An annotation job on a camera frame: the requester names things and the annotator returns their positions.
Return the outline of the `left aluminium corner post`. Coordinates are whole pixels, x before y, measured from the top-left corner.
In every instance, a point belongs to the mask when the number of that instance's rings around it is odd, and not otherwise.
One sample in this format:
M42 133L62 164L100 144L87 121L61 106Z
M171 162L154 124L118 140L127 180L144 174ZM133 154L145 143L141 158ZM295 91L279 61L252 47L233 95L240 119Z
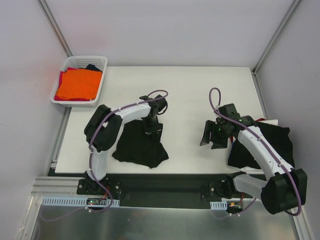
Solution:
M50 9L50 6L48 4L48 2L46 0L37 0L37 3L39 4L45 18L47 19L55 37L57 38L60 47L62 48L65 56L68 57L72 57L73 53L72 50L52 12L52 10Z

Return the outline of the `navy t shirt in basket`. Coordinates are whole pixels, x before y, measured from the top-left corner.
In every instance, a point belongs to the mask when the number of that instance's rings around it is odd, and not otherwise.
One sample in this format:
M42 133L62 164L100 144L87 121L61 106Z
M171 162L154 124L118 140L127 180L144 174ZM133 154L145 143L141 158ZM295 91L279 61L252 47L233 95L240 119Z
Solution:
M93 65L93 64L88 64L86 66L85 70L94 71L94 72L101 72L102 73L102 71L99 68L97 68L95 65Z

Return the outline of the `white plastic laundry basket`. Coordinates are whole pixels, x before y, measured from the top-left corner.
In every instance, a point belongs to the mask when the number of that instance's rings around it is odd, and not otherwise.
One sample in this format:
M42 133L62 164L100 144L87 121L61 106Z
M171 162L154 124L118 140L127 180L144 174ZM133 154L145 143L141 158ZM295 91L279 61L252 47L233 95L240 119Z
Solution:
M97 106L99 102L99 96L101 93L101 89L103 86L106 68L107 68L108 59L105 56L99 55L76 55L67 57L64 63L60 67L61 72L65 72L68 70L75 70L75 69L84 69L89 64L94 65L97 69L102 71L101 80L99 83L97 95L95 99L90 101L78 101L78 100L55 100L56 92L60 86L60 74L58 74L57 81L53 85L53 89L50 94L50 100L54 104L60 104L67 108L94 108Z

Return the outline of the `aluminium corner post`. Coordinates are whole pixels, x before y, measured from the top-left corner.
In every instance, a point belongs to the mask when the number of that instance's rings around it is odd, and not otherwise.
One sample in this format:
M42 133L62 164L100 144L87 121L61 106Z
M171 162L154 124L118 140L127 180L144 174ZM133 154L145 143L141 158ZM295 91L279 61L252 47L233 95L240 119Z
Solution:
M261 56L259 57L257 63L251 70L253 76L256 76L260 68L262 67L263 63L267 59L268 55L270 54L272 48L276 44L276 41L281 36L282 32L285 30L286 26L288 25L289 21L293 17L294 13L298 9L299 5L302 3L302 0L293 0L288 9L286 10L284 16L282 17L281 21L279 22L277 28L275 29L274 33L272 34L270 40L268 41L266 47L264 48Z
M37 0L37 3L39 4L45 18L47 19L55 37L57 38L60 47L62 48L65 56L68 57L72 57L73 53L72 50L52 12L52 10L50 9L50 6L48 4L48 2L46 0Z

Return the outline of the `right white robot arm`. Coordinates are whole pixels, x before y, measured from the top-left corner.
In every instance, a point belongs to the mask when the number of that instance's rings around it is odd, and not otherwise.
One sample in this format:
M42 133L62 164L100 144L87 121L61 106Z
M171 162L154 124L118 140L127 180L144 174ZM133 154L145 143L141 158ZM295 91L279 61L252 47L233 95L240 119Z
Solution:
M219 190L225 198L247 193L259 199L272 215L285 212L297 217L306 203L308 177L303 169L295 169L272 147L250 116L240 116L234 104L213 107L217 118L207 120L200 145L212 143L211 149L224 149L234 137L253 156L265 180L244 171L229 174Z

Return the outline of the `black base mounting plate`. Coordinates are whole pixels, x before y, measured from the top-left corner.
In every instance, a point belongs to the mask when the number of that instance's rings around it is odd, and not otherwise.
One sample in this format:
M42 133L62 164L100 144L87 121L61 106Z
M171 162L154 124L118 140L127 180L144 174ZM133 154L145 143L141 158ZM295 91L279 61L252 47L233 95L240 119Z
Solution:
M226 174L108 174L100 183L87 176L78 181L78 195L103 196L108 190L122 207L209 209L219 202L217 188Z

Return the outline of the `orange t shirt in basket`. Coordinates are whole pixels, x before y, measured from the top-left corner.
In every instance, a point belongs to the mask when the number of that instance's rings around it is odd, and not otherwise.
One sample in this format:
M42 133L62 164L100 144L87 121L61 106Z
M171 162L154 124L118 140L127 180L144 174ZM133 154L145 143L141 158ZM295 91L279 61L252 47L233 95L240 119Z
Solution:
M72 101L90 101L97 96L102 72L86 69L67 71L62 78L62 84L57 90L60 98L72 99Z

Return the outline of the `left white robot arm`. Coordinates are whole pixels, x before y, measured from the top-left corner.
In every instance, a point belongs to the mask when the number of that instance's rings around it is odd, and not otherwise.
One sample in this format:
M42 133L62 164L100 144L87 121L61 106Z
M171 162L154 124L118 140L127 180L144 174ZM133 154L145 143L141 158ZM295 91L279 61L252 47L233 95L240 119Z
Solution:
M96 195L106 189L107 156L113 146L112 157L119 162L156 168L169 159L161 143L163 124L158 116L166 112L165 96L141 96L137 102L111 109L100 105L84 129L90 150L89 167L84 174L88 188Z

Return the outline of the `black t shirt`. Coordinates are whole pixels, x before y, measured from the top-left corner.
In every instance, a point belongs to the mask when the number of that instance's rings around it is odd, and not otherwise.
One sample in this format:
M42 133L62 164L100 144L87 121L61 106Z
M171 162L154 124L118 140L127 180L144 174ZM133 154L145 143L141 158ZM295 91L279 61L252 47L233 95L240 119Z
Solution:
M133 120L124 125L112 157L119 162L156 168L169 159L161 143L161 136L162 132L146 134L143 121Z
M256 123L270 145L287 163L295 168L293 143L289 138L290 128L268 124L262 121L257 121ZM261 169L251 153L238 140L235 140L232 144L227 165L239 169L246 167L256 170Z

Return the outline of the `right aluminium corner post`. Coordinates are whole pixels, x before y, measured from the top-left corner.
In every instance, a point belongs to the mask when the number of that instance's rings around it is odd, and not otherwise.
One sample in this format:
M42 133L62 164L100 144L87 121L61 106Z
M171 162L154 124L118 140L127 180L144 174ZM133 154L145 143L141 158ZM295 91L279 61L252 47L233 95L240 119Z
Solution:
M261 56L259 57L257 63L251 70L253 76L256 76L260 68L262 67L263 63L267 59L268 55L270 54L272 48L276 44L276 41L281 36L282 32L285 30L286 26L288 25L289 21L293 17L294 13L298 9L299 5L302 3L302 0L293 0L288 9L286 10L284 16L282 17L281 21L279 22L277 28L275 29L274 33L272 34L270 40L268 41L266 47L264 48Z

